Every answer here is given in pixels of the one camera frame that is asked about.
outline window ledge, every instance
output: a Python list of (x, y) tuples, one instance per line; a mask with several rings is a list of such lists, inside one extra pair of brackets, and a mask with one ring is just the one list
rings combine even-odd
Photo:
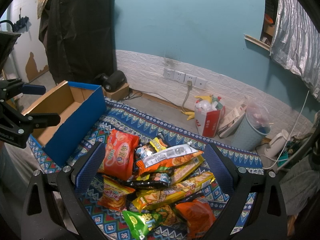
[(251, 37), (251, 36), (245, 34), (244, 35), (244, 39), (247, 40), (247, 41), (251, 41), (252, 43), (254, 43), (254, 44), (266, 49), (267, 51), (270, 51), (270, 46), (269, 45), (263, 43), (262, 41), (257, 40), (254, 37)]

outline silver curtain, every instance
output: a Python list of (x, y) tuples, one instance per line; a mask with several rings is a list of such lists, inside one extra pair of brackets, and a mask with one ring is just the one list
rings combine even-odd
[(279, 0), (270, 56), (300, 76), (320, 101), (320, 34), (297, 0)]

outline red and white box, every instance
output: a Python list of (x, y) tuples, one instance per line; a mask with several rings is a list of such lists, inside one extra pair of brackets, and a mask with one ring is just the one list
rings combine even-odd
[(218, 131), (218, 124), (226, 112), (225, 106), (220, 110), (203, 112), (195, 108), (195, 120), (198, 133), (205, 137), (214, 137)]

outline power outlet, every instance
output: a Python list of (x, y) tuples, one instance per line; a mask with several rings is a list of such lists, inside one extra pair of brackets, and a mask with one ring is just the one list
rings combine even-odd
[(173, 69), (170, 69), (170, 68), (164, 68), (163, 77), (166, 78), (166, 79), (171, 79), (171, 80), (173, 80), (174, 70), (173, 70)]
[(202, 79), (199, 77), (196, 78), (195, 87), (205, 89), (206, 84), (207, 84), (207, 81), (205, 79)]
[(184, 83), (186, 84), (187, 81), (191, 81), (192, 83), (192, 86), (194, 87), (195, 86), (195, 83), (196, 83), (196, 76), (193, 76), (193, 75), (190, 75), (190, 74), (186, 74), (185, 78), (184, 78)]
[(180, 83), (183, 83), (185, 76), (186, 76), (185, 73), (179, 72), (179, 71), (175, 71), (175, 72), (174, 72), (174, 76), (173, 76), (173, 80), (178, 81), (178, 82), (180, 82)]

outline trash can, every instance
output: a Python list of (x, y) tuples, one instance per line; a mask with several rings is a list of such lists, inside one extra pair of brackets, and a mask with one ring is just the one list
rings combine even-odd
[(255, 129), (248, 121), (247, 113), (245, 118), (239, 125), (234, 137), (231, 140), (231, 146), (251, 151), (253, 150), (261, 140), (270, 133), (270, 127), (264, 127), (265, 133)]

